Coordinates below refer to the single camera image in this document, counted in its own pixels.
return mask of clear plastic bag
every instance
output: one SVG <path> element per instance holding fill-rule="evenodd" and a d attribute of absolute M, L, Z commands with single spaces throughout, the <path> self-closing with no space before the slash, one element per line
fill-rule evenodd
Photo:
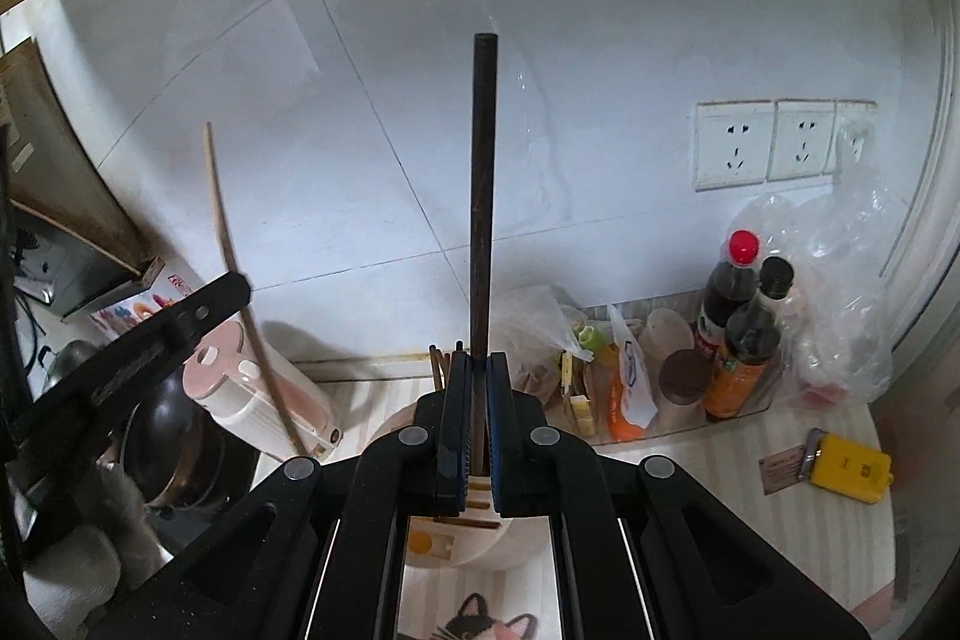
<path fill-rule="evenodd" d="M 864 140 L 859 161 L 854 139 Z M 734 229 L 757 233 L 761 258 L 782 254 L 795 269 L 781 305 L 781 402 L 809 408 L 871 402 L 893 377 L 880 271 L 896 226 L 871 148 L 872 125 L 844 125 L 832 193 L 800 206 L 762 196 L 733 221 Z"/>
<path fill-rule="evenodd" d="M 560 384 L 560 354 L 585 362 L 593 354 L 580 346 L 573 325 L 581 311 L 561 305 L 549 286 L 511 290 L 490 303 L 490 350 L 507 354 L 514 389 L 546 402 Z"/>
<path fill-rule="evenodd" d="M 622 393 L 620 413 L 631 426 L 646 429 L 656 415 L 656 404 L 650 390 L 646 363 L 640 342 L 627 327 L 620 311 L 612 304 L 607 305 L 613 327 L 613 341 L 618 349 L 620 362 L 620 382 Z"/>

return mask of electrical outlet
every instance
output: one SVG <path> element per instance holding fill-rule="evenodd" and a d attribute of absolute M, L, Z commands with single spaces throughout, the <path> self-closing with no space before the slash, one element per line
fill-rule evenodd
<path fill-rule="evenodd" d="M 698 104 L 694 188 L 763 182 L 773 136 L 773 101 Z"/>
<path fill-rule="evenodd" d="M 834 125 L 833 140 L 830 143 L 830 154 L 827 156 L 827 168 L 824 169 L 825 175 L 832 175 L 837 165 L 836 145 L 840 140 L 840 129 L 844 125 L 851 128 L 848 134 L 851 146 L 853 147 L 853 160 L 859 161 L 863 154 L 863 145 L 866 142 L 864 134 L 857 134 L 856 128 L 860 121 L 872 122 L 872 116 L 877 111 L 877 104 L 873 101 L 837 101 L 837 120 Z"/>
<path fill-rule="evenodd" d="M 770 156 L 771 180 L 824 173 L 833 140 L 833 101 L 778 101 Z"/>

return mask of wooden stick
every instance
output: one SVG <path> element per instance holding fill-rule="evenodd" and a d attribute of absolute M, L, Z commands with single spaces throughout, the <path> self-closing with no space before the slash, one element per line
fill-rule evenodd
<path fill-rule="evenodd" d="M 224 194 L 220 190 L 220 175 L 217 173 L 217 158 L 213 152 L 213 126 L 205 124 L 203 126 L 203 156 L 206 159 L 206 177 L 210 183 L 210 199 L 213 200 L 213 225 L 217 233 L 217 242 L 220 243 L 220 253 L 224 257 L 224 264 L 227 271 L 239 272 L 237 266 L 236 254 L 233 252 L 233 242 L 230 239 L 229 226 L 227 226 L 227 212 L 224 210 Z M 247 332 L 247 338 L 250 340 L 253 348 L 253 357 L 263 376 L 267 393 L 270 394 L 270 401 L 280 415 L 280 422 L 283 429 L 287 432 L 287 439 L 290 440 L 290 446 L 299 456 L 306 456 L 304 441 L 294 426 L 293 418 L 290 417 L 290 411 L 287 410 L 286 402 L 280 395 L 280 385 L 277 384 L 277 377 L 274 370 L 270 367 L 270 360 L 267 358 L 267 350 L 263 346 L 263 340 L 260 339 L 260 332 L 256 328 L 256 322 L 253 321 L 253 313 L 250 307 L 243 307 L 240 311 L 240 321 L 243 323 L 244 330 Z"/>
<path fill-rule="evenodd" d="M 440 351 L 436 345 L 430 345 L 430 368 L 433 370 L 433 389 L 435 391 L 443 390 L 443 381 L 440 379 L 440 360 L 438 359 Z"/>

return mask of cat sticker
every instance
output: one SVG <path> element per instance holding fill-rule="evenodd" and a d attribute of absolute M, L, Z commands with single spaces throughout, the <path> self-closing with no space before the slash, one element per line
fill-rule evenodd
<path fill-rule="evenodd" d="M 429 640 L 535 640 L 536 618 L 530 613 L 520 613 L 516 618 L 503 622 L 490 617 L 487 600 L 472 594 L 464 600 L 445 627 L 437 627 Z M 397 634 L 397 640 L 414 640 Z"/>

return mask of soy sauce bottle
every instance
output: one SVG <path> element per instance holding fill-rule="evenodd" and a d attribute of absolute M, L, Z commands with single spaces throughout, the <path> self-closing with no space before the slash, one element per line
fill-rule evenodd
<path fill-rule="evenodd" d="M 724 258 L 710 273 L 694 333 L 697 350 L 708 359 L 716 355 L 723 342 L 730 316 L 757 292 L 757 273 L 752 264 L 757 261 L 758 252 L 760 240 L 756 234 L 742 229 L 734 231 L 727 242 Z"/>
<path fill-rule="evenodd" d="M 760 268 L 760 290 L 750 304 L 727 321 L 724 341 L 704 396 L 707 418 L 733 418 L 757 385 L 764 367 L 776 353 L 781 330 L 776 323 L 779 302 L 793 285 L 793 266 L 770 256 Z"/>

